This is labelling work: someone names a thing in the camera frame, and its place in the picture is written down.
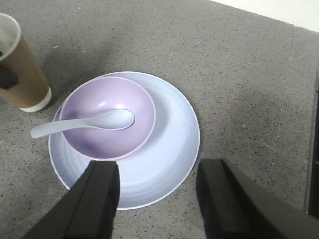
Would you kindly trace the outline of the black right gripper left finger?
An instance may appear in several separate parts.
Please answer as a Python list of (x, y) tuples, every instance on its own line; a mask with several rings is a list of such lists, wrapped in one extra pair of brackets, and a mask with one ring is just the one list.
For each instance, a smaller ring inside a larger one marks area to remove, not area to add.
[(110, 239), (120, 197), (118, 166), (91, 161), (73, 187), (25, 239)]

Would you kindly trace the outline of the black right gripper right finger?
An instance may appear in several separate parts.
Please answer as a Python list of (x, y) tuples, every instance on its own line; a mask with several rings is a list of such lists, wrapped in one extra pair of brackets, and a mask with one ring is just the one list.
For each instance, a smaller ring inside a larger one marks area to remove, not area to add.
[(318, 219), (298, 211), (227, 159), (203, 159), (196, 194), (208, 239), (317, 239)]

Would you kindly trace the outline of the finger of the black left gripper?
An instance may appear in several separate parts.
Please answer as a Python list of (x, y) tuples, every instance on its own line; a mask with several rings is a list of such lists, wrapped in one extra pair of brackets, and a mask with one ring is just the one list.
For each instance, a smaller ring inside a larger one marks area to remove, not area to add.
[(0, 88), (4, 90), (9, 90), (10, 88), (16, 86), (19, 83), (19, 77), (14, 73), (7, 65), (4, 63), (11, 58), (11, 55), (8, 55), (4, 58), (0, 64)]

